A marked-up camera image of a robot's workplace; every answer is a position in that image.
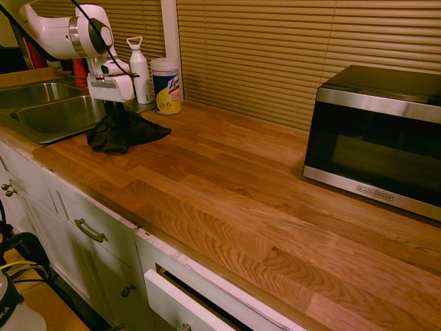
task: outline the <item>microwave brand label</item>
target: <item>microwave brand label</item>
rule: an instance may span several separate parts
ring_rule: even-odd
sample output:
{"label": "microwave brand label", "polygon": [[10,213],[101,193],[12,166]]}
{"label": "microwave brand label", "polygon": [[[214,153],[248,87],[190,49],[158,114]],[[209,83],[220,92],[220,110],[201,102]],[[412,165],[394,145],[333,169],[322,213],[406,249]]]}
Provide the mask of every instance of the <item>microwave brand label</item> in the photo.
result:
{"label": "microwave brand label", "polygon": [[357,191],[373,195],[374,197],[381,198],[387,201],[393,201],[393,196],[384,194],[375,190],[371,190],[370,188],[364,188],[363,186],[357,186]]}

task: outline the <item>red object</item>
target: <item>red object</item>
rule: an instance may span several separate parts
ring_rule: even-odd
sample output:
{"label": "red object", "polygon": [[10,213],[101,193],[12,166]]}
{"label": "red object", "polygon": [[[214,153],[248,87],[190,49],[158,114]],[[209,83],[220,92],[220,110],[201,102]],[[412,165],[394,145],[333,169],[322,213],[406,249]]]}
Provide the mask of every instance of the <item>red object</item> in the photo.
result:
{"label": "red object", "polygon": [[79,87],[87,86],[88,74],[85,71],[83,59],[73,59],[72,61],[74,63],[75,85]]}
{"label": "red object", "polygon": [[34,66],[34,69],[47,68],[48,62],[46,62],[45,58],[37,53],[37,51],[32,47],[29,41],[26,41],[26,45],[28,46],[29,56],[32,61],[32,65]]}

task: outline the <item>floor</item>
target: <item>floor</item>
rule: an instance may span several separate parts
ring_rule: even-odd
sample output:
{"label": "floor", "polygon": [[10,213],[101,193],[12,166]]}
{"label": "floor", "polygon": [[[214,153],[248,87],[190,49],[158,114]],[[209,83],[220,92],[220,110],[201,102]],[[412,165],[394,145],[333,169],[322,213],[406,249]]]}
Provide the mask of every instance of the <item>floor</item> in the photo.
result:
{"label": "floor", "polygon": [[[7,251],[5,260],[8,263],[23,260],[16,250]],[[30,270],[18,279],[40,279],[41,277]],[[25,297],[25,303],[41,314],[46,320],[47,331],[90,331],[63,300],[46,283],[18,283],[17,289]]]}

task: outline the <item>drawer handle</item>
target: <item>drawer handle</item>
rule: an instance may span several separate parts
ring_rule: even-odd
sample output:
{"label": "drawer handle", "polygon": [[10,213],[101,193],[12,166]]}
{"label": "drawer handle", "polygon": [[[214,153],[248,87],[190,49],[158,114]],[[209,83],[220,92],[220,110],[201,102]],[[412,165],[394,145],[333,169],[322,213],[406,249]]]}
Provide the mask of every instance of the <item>drawer handle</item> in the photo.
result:
{"label": "drawer handle", "polygon": [[99,243],[103,243],[105,239],[105,235],[103,233],[100,234],[93,234],[90,231],[87,231],[85,228],[83,228],[83,224],[85,224],[84,219],[74,219],[75,225],[78,229],[82,231],[83,234],[91,238],[92,240],[98,241]]}
{"label": "drawer handle", "polygon": [[192,327],[190,326],[190,324],[185,324],[182,325],[182,328],[177,328],[176,331],[192,331]]}
{"label": "drawer handle", "polygon": [[135,287],[133,286],[133,284],[130,284],[129,286],[125,286],[124,288],[121,289],[121,296],[123,298],[127,298],[130,294],[130,290],[134,290]]}

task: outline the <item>wall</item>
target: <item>wall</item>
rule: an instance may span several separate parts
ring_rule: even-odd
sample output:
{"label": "wall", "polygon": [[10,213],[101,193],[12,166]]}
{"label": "wall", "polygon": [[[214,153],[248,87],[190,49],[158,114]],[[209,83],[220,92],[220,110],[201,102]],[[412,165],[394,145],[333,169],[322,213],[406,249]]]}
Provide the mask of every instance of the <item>wall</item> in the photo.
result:
{"label": "wall", "polygon": [[0,12],[0,45],[3,47],[19,47],[8,18]]}

